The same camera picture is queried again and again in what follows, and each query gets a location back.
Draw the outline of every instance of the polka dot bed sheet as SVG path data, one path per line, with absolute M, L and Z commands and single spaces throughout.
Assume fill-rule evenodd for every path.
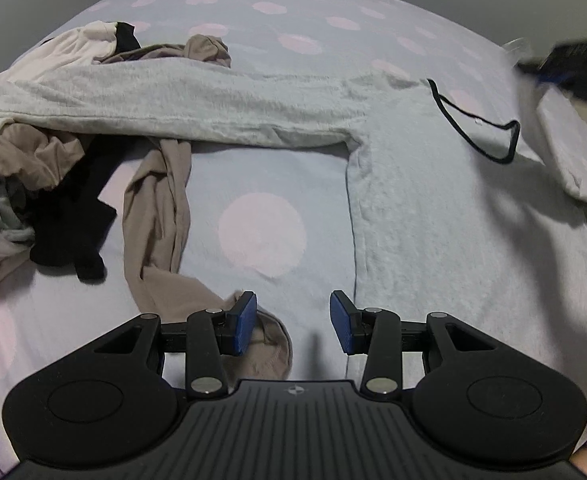
M 143 46 L 219 36 L 232 68 L 244 72 L 429 76 L 470 112 L 503 123 L 517 116 L 511 66 L 500 47 L 399 0 L 103 0 L 49 37 L 95 20 L 131 23 Z M 11 387 L 139 314 L 123 275 L 121 217 L 125 187 L 147 149 L 139 142 L 100 196 L 118 211 L 101 251 L 105 283 L 84 285 L 30 262 L 0 283 L 3 470 L 17 460 L 1 424 Z M 347 158 L 343 146 L 193 146 L 186 189 L 192 227 L 180 272 L 222 297 L 256 291 L 291 336 L 293 380 L 349 374 L 328 306 L 332 290 L 352 297 L 355 286 Z M 181 386 L 183 366 L 183 357 L 167 356 L 164 378 Z

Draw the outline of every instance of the metal screw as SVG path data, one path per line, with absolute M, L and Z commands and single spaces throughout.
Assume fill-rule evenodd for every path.
M 398 383 L 388 377 L 375 377 L 367 381 L 367 390 L 374 394 L 390 394 L 398 389 Z
M 215 377 L 198 377 L 191 381 L 191 389 L 199 394 L 212 394 L 222 387 L 222 381 Z

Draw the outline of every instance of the brown garment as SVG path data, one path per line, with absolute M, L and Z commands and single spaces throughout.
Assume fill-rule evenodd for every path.
M 53 189 L 84 156 L 90 137 L 8 124 L 0 131 L 0 176 L 15 176 L 30 191 Z
M 213 62 L 227 68 L 231 67 L 231 58 L 227 46 L 220 38 L 196 34 L 189 38 L 185 45 L 162 43 L 129 52 L 115 54 L 103 60 L 104 63 L 118 63 L 120 61 L 135 61 L 142 59 L 156 59 L 159 57 L 186 57 L 196 61 Z
M 171 56 L 170 52 L 230 66 L 224 43 L 200 35 L 190 38 L 186 46 L 156 45 L 118 56 L 120 60 L 148 59 Z M 115 62 L 118 56 L 107 62 Z M 141 312 L 155 312 L 164 322 L 184 321 L 205 308 L 230 308 L 236 298 L 224 301 L 199 280 L 177 273 L 191 223 L 184 193 L 191 171 L 191 144 L 176 139 L 152 142 L 154 149 L 124 194 L 124 275 L 133 298 Z M 289 374 L 291 359 L 285 328 L 260 311 L 246 353 L 226 356 L 224 365 L 231 384 L 240 378 L 278 380 Z

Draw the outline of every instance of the mattress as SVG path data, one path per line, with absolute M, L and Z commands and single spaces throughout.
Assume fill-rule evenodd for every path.
M 428 76 L 470 112 L 499 123 L 519 114 L 511 62 L 499 46 L 399 0 L 103 0 L 48 38 L 94 20 L 133 24 L 142 45 L 184 43 L 196 33 L 219 36 L 234 70 Z M 567 156 L 577 157 L 587 172 L 587 129 L 568 102 L 551 96 L 543 115 L 563 139 Z M 461 124 L 478 126 L 462 119 Z M 108 269 L 103 284 L 85 285 L 74 275 L 29 262 L 0 283 L 0 413 L 19 380 L 138 314 L 122 269 L 120 217 L 124 189 L 146 150 L 141 140 L 100 196 L 118 210 L 101 251 Z M 195 276 L 221 297 L 238 289 L 255 291 L 260 306 L 282 320 L 291 336 L 292 380 L 357 380 L 362 361 L 347 361 L 342 354 L 328 310 L 336 288 L 357 298 L 346 147 L 295 151 L 195 143 L 193 151 L 186 188 L 192 227 L 180 273 Z M 539 162 L 524 143 L 519 153 Z M 419 171 L 430 171 L 428 160 Z M 560 369 L 587 394 L 587 266 L 570 276 L 562 266 L 564 254 L 576 250 L 584 251 L 587 262 L 587 226 L 558 215 L 556 206 L 544 210 L 558 201 L 571 208 L 544 171 L 526 166 L 517 176 L 491 184 L 495 207 L 506 218 L 519 214 L 510 208 L 513 200 L 525 202 L 564 231 L 548 235 L 545 222 L 508 233 L 496 225 L 495 238 L 485 240 L 487 258 L 492 244 L 513 246 L 514 255 L 505 259 L 503 276 L 489 286 L 474 283 L 473 273 L 465 282 L 443 276 L 433 240 L 422 240 L 407 254 L 415 261 L 413 278 L 419 283 L 407 295 L 412 301 L 398 298 L 380 306 L 407 320 L 421 320 L 432 310 L 451 312 Z M 527 186 L 533 190 L 525 192 Z M 429 223 L 425 218 L 425 232 Z M 571 243 L 563 246 L 557 232 L 566 232 Z M 454 251 L 478 243 L 460 240 L 462 233 L 448 234 Z M 438 243 L 448 244 L 448 239 Z M 526 265 L 519 263 L 523 255 Z M 531 272 L 532 267 L 540 272 Z M 430 290 L 442 290 L 446 280 L 447 303 L 434 304 Z M 514 286 L 523 290 L 524 299 L 509 303 L 504 291 Z M 583 299 L 576 301 L 577 296 Z M 419 360 L 408 356 L 406 364 L 405 386 L 412 386 L 420 377 Z M 183 367 L 183 356 L 168 356 L 164 377 L 181 386 Z M 0 467 L 7 470 L 15 463 L 0 420 Z

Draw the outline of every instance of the bed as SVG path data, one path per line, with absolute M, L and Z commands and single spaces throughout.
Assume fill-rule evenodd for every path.
M 512 61 L 499 46 L 399 0 L 103 0 L 48 38 L 95 20 L 131 23 L 143 46 L 184 43 L 197 33 L 221 37 L 240 72 L 430 77 L 465 110 L 501 123 L 519 116 Z M 587 179 L 586 126 L 559 94 L 551 92 L 541 107 L 562 156 L 577 168 L 575 178 Z M 103 284 L 85 285 L 31 262 L 0 283 L 0 414 L 18 381 L 139 313 L 122 270 L 120 216 L 124 189 L 146 149 L 141 142 L 127 156 L 100 196 L 118 210 L 101 251 Z M 363 361 L 342 353 L 328 310 L 334 289 L 358 298 L 347 148 L 202 142 L 193 152 L 186 190 L 192 227 L 180 273 L 221 297 L 255 291 L 291 337 L 290 379 L 357 380 Z M 406 320 L 444 310 L 561 370 L 587 395 L 587 222 L 524 142 L 518 153 L 510 173 L 477 166 L 469 190 L 486 224 L 478 237 L 455 222 L 446 235 L 433 227 L 441 217 L 437 193 L 409 203 L 407 266 L 389 269 L 402 274 L 403 294 L 360 306 L 386 306 Z M 470 164 L 474 156 L 469 151 Z M 432 164 L 422 161 L 414 177 L 435 171 Z M 404 221 L 398 219 L 398 230 Z M 473 264 L 452 272 L 456 261 Z M 478 278 L 482 267 L 501 270 L 488 282 Z M 165 379 L 180 386 L 182 370 L 183 357 L 169 355 Z M 405 386 L 420 377 L 419 357 L 408 356 Z M 0 468 L 16 461 L 0 415 Z

